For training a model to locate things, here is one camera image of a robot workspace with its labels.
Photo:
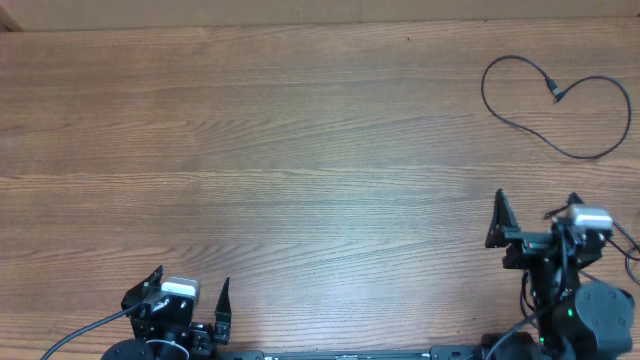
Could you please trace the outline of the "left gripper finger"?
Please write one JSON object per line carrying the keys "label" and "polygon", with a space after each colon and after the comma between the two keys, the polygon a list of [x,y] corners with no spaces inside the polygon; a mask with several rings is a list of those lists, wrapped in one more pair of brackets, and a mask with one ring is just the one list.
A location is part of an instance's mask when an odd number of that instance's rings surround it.
{"label": "left gripper finger", "polygon": [[141,303],[150,293],[160,289],[164,267],[158,266],[148,277],[125,292],[121,301],[122,308],[131,308]]}
{"label": "left gripper finger", "polygon": [[223,286],[221,288],[218,301],[215,308],[215,316],[217,323],[225,323],[227,325],[231,324],[232,321],[232,309],[229,297],[229,285],[230,278],[227,277],[224,280]]}

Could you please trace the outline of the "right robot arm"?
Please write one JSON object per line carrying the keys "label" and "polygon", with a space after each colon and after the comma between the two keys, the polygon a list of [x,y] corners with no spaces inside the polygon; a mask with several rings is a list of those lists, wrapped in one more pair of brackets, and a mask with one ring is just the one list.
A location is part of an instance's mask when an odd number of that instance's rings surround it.
{"label": "right robot arm", "polygon": [[484,335],[482,358],[616,359],[630,352],[633,296],[603,281],[580,280],[613,236],[609,212],[572,195],[546,216],[548,231],[526,232],[504,192],[495,193],[485,245],[504,249],[504,268],[522,271],[525,317],[502,334]]}

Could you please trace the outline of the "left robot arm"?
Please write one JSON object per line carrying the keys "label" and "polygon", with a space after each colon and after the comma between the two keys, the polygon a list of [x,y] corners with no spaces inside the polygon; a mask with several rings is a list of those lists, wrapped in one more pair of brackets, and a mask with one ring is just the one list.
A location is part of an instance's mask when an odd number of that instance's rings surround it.
{"label": "left robot arm", "polygon": [[105,359],[196,360],[215,359],[218,347],[230,341],[232,310],[230,279],[223,282],[215,307],[215,321],[194,320],[200,283],[181,276],[163,276],[156,268],[129,289],[121,301],[133,337],[111,346]]}

